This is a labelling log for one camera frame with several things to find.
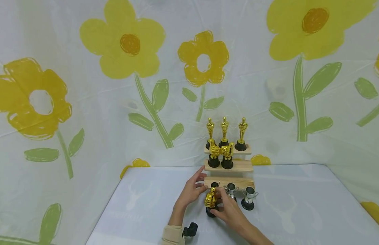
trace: silver cup trophy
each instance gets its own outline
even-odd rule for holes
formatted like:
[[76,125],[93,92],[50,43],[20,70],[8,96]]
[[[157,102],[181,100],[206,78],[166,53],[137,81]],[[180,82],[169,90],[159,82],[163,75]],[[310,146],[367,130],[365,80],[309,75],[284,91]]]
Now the silver cup trophy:
[[242,189],[242,193],[245,198],[241,201],[241,205],[246,210],[254,209],[255,205],[253,203],[253,198],[255,198],[259,193],[255,191],[251,186],[248,186],[245,189]]
[[236,188],[236,185],[234,185],[233,183],[228,183],[227,186],[224,186],[223,188],[225,188],[225,191],[227,192],[228,196],[237,201],[236,197],[234,196],[234,193],[238,190],[238,187]]

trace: wooden display stand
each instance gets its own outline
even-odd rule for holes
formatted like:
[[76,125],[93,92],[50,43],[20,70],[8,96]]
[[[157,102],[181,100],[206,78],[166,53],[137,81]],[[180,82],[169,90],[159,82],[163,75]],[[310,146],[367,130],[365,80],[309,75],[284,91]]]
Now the wooden display stand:
[[[251,155],[252,150],[251,147],[246,144],[246,150],[244,151],[238,151],[236,149],[233,150],[233,168],[231,169],[224,169],[222,168],[221,164],[216,167],[212,168],[208,165],[208,158],[204,160],[204,170],[210,172],[210,176],[207,176],[204,178],[204,185],[207,185],[208,187],[211,187],[211,183],[213,182],[220,182],[220,186],[227,186],[228,183],[233,183],[236,185],[236,187],[240,189],[245,189],[248,186],[251,186],[252,188],[255,188],[255,183],[252,178],[245,178],[244,173],[252,173],[253,167],[252,163],[249,160],[245,160],[245,155]],[[206,147],[204,147],[204,153],[209,155],[210,151],[207,150]]]

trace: green leaf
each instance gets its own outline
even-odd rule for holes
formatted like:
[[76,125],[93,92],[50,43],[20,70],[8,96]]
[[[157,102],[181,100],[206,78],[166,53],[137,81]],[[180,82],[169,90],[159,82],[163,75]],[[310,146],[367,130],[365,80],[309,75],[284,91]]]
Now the green leaf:
[[305,100],[317,95],[326,88],[335,79],[341,68],[341,62],[329,63],[321,67],[311,77],[304,89]]
[[204,103],[204,109],[212,110],[212,109],[218,108],[218,106],[220,106],[222,104],[224,99],[225,99],[225,97],[223,97],[223,96],[221,96],[219,98],[209,99],[208,101],[206,101]]
[[191,90],[187,89],[187,88],[183,88],[182,90],[182,94],[185,96],[185,98],[187,98],[189,101],[196,101],[197,100],[197,96],[195,95],[195,93],[193,93]]
[[294,116],[294,111],[281,102],[271,102],[268,110],[281,121],[290,121]]
[[358,93],[365,99],[371,100],[378,96],[374,85],[365,78],[358,78],[354,85]]
[[59,150],[51,148],[35,148],[25,150],[25,158],[32,162],[52,162],[59,157]]
[[169,83],[167,79],[159,80],[153,89],[152,103],[156,112],[161,111],[169,94]]
[[62,207],[60,204],[52,204],[45,212],[40,228],[39,245],[49,245],[57,233],[62,216]]
[[154,123],[139,113],[130,113],[128,114],[128,118],[133,124],[136,124],[148,131],[151,131],[154,128]]
[[184,126],[181,123],[176,123],[169,132],[169,139],[176,140],[183,134],[183,132]]
[[316,132],[326,131],[332,125],[332,119],[329,116],[323,116],[308,124],[305,128],[305,132],[308,134],[314,134]]
[[81,148],[82,144],[83,144],[83,140],[85,138],[85,131],[84,129],[82,128],[78,134],[76,134],[73,139],[71,140],[71,142],[69,142],[69,145],[68,145],[68,154],[70,157],[73,157],[75,155],[76,152],[78,152],[78,150]]

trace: sleeve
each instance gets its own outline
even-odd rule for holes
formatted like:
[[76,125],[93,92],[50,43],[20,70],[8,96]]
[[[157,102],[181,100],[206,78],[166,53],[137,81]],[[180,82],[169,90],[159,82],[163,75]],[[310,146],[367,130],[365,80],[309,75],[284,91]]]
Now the sleeve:
[[185,245],[181,226],[167,225],[163,228],[162,245]]

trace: green stem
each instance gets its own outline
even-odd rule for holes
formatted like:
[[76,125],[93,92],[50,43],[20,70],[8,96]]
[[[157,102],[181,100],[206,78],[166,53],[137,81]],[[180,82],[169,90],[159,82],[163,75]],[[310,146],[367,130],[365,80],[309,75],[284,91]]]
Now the green stem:
[[66,158],[68,177],[69,177],[69,179],[72,179],[74,177],[74,172],[72,170],[71,158],[69,157],[69,154],[68,154],[68,150],[67,150],[67,147],[66,147],[66,142],[63,139],[63,135],[61,134],[61,132],[60,132],[59,129],[57,129],[56,135],[57,135],[57,137],[59,139],[60,146],[62,147],[63,154],[65,155],[65,158]]
[[305,133],[306,128],[306,105],[303,89],[303,62],[302,56],[298,57],[297,63],[295,64],[294,78],[293,78],[293,91],[295,100],[295,110],[297,111],[298,119],[298,133],[297,141],[306,142],[308,141],[308,134]]
[[204,107],[204,97],[206,95],[206,85],[202,85],[202,95],[200,96],[199,111],[197,111],[196,121],[200,121],[202,118],[203,107]]
[[360,127],[363,127],[366,124],[368,124],[370,121],[372,121],[374,118],[376,118],[376,116],[378,115],[379,115],[379,104],[372,111],[370,111],[369,114],[367,114],[361,120],[359,120],[357,122],[357,125]]
[[157,127],[158,133],[161,136],[163,143],[165,144],[166,148],[172,148],[174,147],[172,140],[169,138],[169,134],[167,133],[165,127],[163,126],[161,119],[159,118],[157,112],[155,111],[153,104],[149,100],[149,98],[146,95],[146,92],[143,88],[143,85],[140,82],[140,79],[138,75],[135,73],[135,82],[136,87],[138,88],[140,98],[145,105],[147,111],[149,112],[151,118],[153,119],[155,126]]
[[33,242],[30,240],[22,239],[22,238],[14,238],[9,236],[0,235],[0,244],[3,245],[38,245],[38,242]]

